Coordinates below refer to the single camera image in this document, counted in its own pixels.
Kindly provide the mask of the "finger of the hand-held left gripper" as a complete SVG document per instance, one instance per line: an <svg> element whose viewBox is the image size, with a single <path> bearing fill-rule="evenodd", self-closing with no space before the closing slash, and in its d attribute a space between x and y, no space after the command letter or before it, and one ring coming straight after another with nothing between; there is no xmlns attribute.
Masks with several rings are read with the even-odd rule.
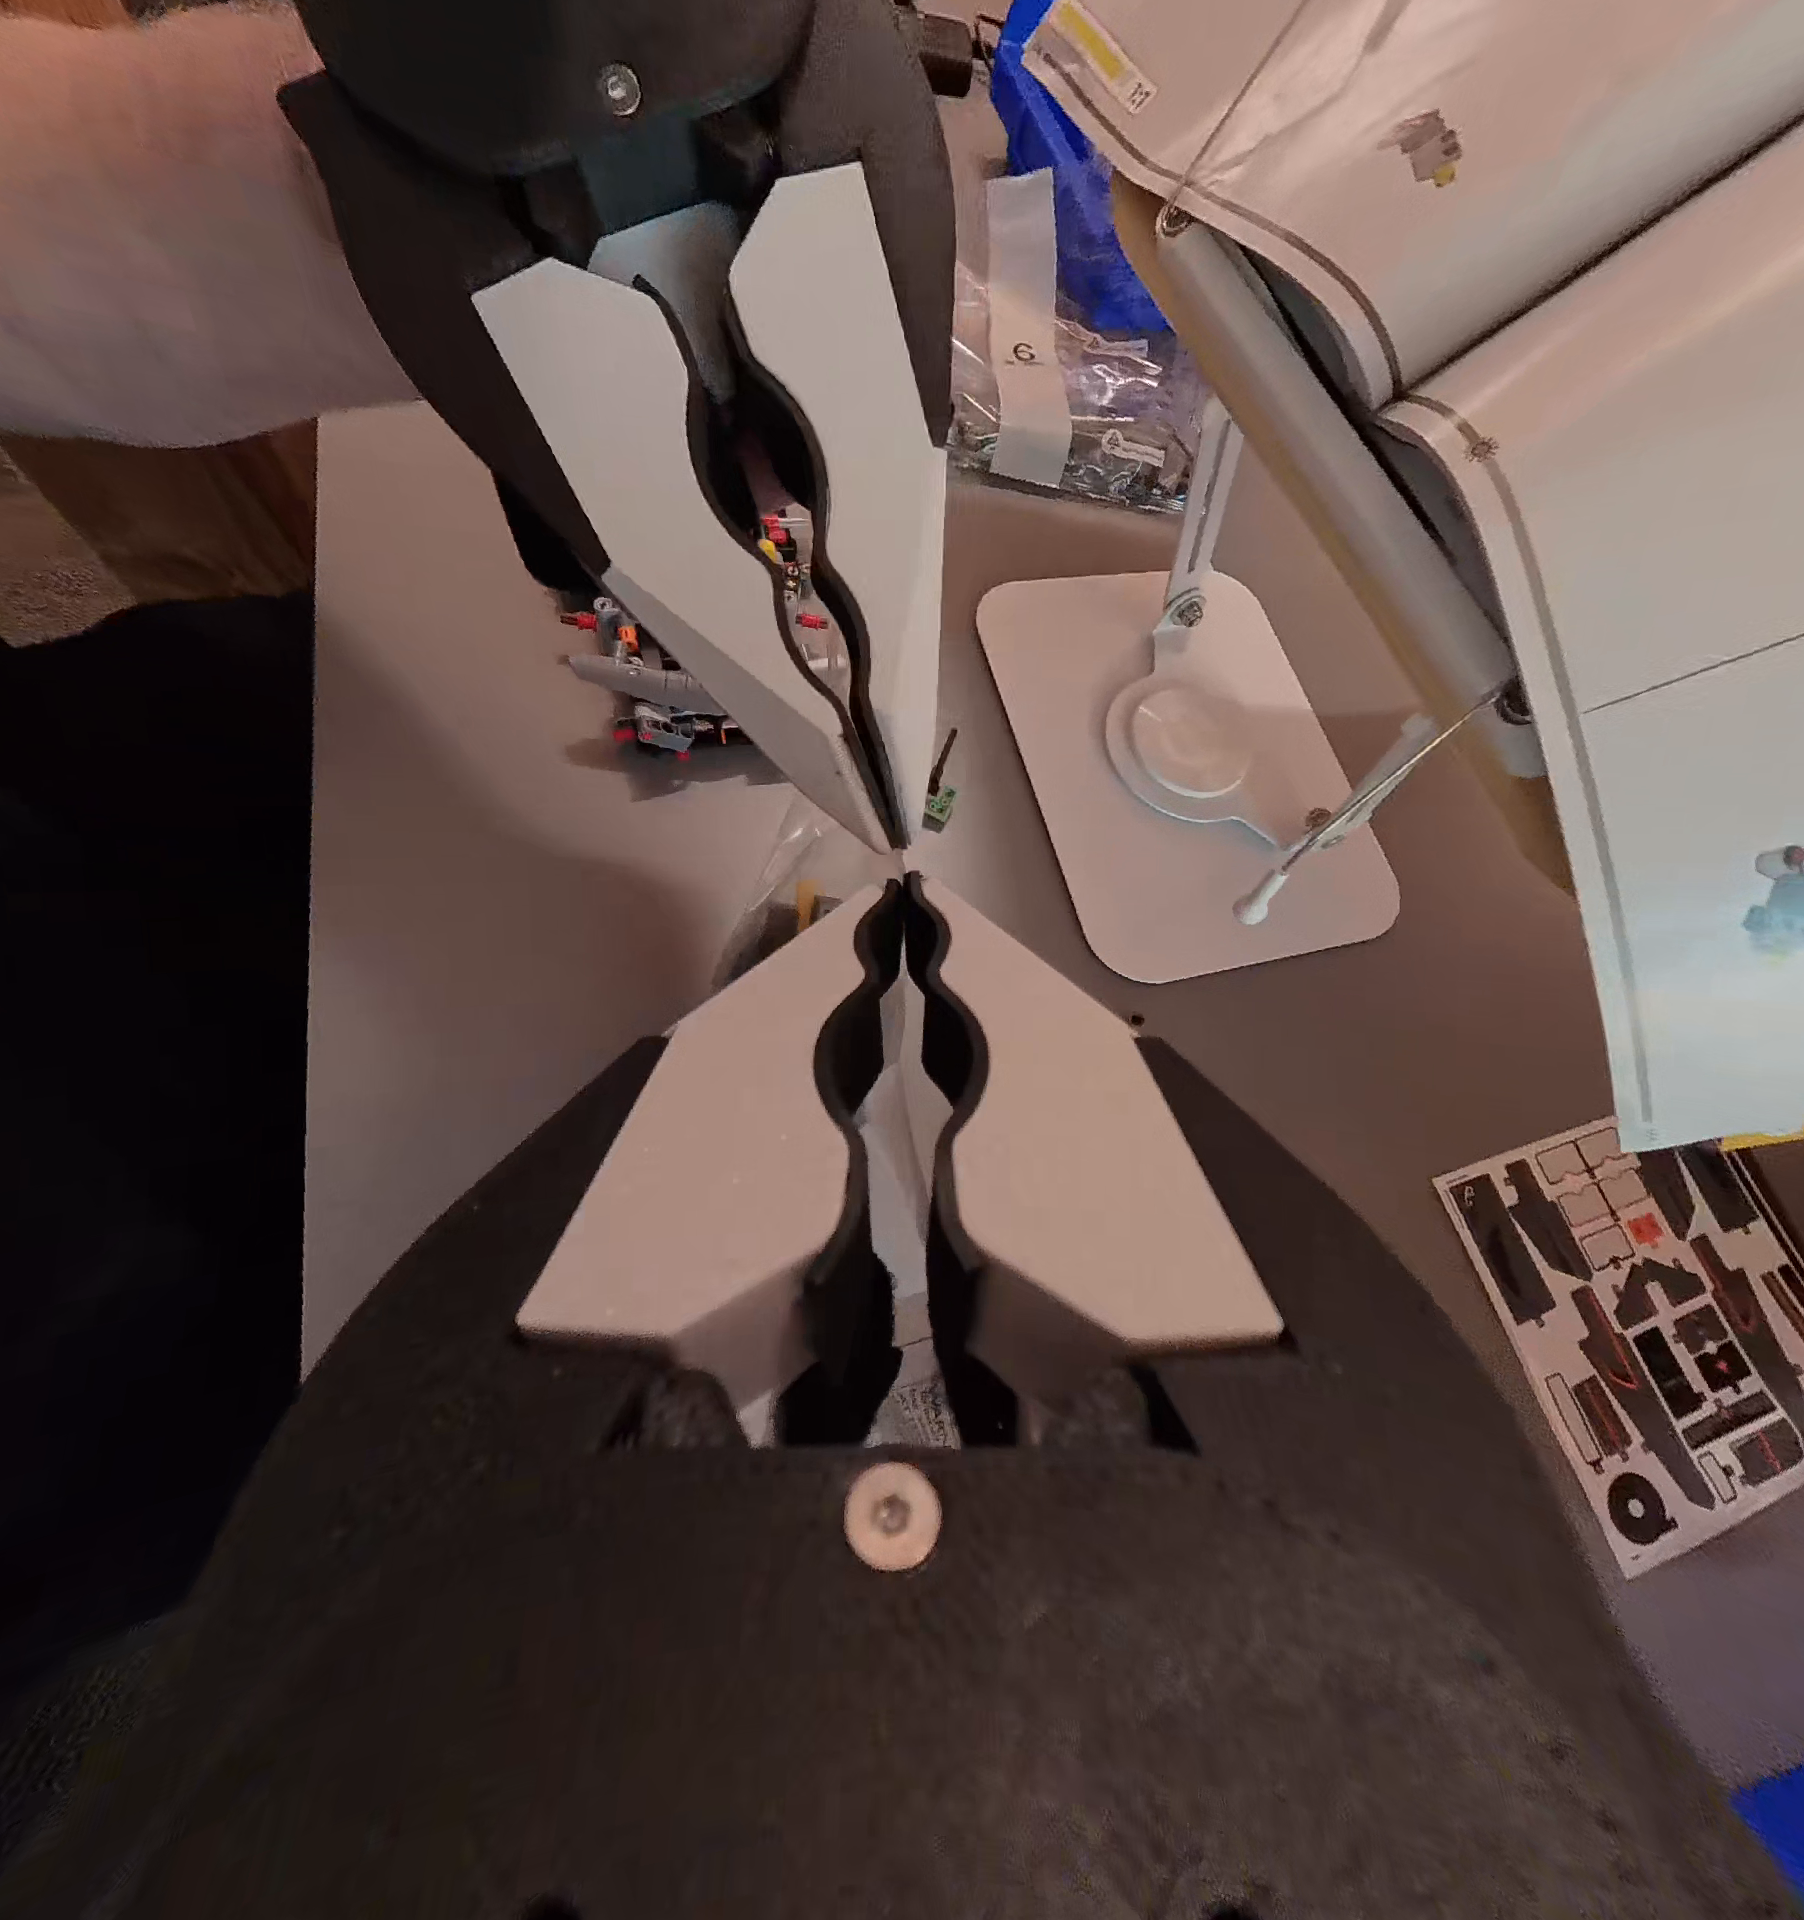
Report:
<svg viewBox="0 0 1804 1920"><path fill-rule="evenodd" d="M846 596L902 842L938 756L945 458L921 407L867 171L783 176L730 268L742 344L794 411L818 477L818 562Z"/></svg>
<svg viewBox="0 0 1804 1920"><path fill-rule="evenodd" d="M769 562L717 509L699 462L706 391L667 304L541 260L473 310L602 544L607 592L806 801L885 853L842 703L796 661Z"/></svg>

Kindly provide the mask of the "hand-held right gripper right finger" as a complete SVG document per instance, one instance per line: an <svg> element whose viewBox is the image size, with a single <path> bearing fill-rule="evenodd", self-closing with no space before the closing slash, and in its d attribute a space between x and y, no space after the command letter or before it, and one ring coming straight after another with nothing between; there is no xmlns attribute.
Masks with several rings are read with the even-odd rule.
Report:
<svg viewBox="0 0 1804 1920"><path fill-rule="evenodd" d="M960 1441L1136 1366L1269 1348L1285 1322L1140 1040L945 883L905 879L931 1091L928 1325Z"/></svg>

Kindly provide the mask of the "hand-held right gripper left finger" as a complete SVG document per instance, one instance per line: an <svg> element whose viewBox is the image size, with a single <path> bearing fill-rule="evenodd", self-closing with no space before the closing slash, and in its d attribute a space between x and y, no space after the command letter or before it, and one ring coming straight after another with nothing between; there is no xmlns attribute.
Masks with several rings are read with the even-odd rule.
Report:
<svg viewBox="0 0 1804 1920"><path fill-rule="evenodd" d="M515 1315L783 1404L789 1445L862 1445L900 1366L862 1113L887 1066L904 889L869 885L658 1044Z"/></svg>

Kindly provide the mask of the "clear plastic bag lego pieces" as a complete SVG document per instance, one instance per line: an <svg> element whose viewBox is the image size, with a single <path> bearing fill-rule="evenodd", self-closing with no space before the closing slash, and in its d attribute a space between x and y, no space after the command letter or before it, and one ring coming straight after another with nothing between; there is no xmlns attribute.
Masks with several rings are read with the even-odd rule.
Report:
<svg viewBox="0 0 1804 1920"><path fill-rule="evenodd" d="M816 805L789 794L760 876L717 959L714 987L730 984L783 948L810 922L867 885L900 876L900 859L873 853ZM858 1113L867 1143L873 1251L890 1272L895 1308L893 1345L904 1355L902 1378L932 1371L926 1351L926 1214L924 1137L913 1113L904 1044L918 1023L902 982L884 999L885 1066Z"/></svg>

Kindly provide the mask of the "white strip lego bag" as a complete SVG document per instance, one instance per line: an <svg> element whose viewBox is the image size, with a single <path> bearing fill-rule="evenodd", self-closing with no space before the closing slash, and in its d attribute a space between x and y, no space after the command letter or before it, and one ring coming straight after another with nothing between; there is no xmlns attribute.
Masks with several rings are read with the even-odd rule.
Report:
<svg viewBox="0 0 1804 1920"><path fill-rule="evenodd" d="M1063 282L1047 171L963 182L951 467L1158 515L1185 508L1204 385L1170 330L1107 330Z"/></svg>

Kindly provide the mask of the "grey lego model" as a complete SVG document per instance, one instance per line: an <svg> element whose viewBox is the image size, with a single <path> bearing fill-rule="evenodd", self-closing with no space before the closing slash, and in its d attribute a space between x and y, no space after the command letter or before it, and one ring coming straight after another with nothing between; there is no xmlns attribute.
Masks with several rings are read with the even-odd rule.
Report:
<svg viewBox="0 0 1804 1920"><path fill-rule="evenodd" d="M805 663L840 677L847 670L846 644L814 584L810 509L792 498L760 509L756 544L780 575ZM608 595L581 602L577 591L559 591L556 620L601 657L597 668L583 650L570 653L568 664L577 680L610 695L610 740L616 747L687 760L755 743L742 723L719 708L701 682Z"/></svg>

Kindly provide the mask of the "lego sticker sheet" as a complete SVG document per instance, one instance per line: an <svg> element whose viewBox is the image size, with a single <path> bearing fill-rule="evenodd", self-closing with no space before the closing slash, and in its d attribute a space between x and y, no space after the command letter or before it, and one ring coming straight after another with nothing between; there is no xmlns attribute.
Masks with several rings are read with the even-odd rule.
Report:
<svg viewBox="0 0 1804 1920"><path fill-rule="evenodd" d="M1757 1143L1604 1119L1432 1180L1623 1578L1804 1485L1804 1239Z"/></svg>

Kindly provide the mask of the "white book stand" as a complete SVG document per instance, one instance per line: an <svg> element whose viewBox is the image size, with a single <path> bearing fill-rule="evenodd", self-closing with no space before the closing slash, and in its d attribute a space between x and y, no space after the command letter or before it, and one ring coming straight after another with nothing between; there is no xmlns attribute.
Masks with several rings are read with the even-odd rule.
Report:
<svg viewBox="0 0 1804 1920"><path fill-rule="evenodd" d="M1396 475L1239 248L1146 195L1119 220L1211 389L1171 567L1006 581L977 607L1092 955L1168 984L1379 937L1399 888L1371 821L1452 747L1529 863L1567 885L1512 647L1469 589L1461 531L1438 531L1442 490ZM1246 449L1416 690L1364 774L1343 774L1262 598L1219 565Z"/></svg>

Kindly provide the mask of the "white instruction booklet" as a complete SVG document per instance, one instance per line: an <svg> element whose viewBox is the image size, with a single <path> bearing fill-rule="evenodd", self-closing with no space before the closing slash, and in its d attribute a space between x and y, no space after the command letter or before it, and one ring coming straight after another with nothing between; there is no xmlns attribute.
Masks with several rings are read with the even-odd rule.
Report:
<svg viewBox="0 0 1804 1920"><path fill-rule="evenodd" d="M1804 1131L1804 3L1046 5L1124 252L1574 889L1632 1147Z"/></svg>

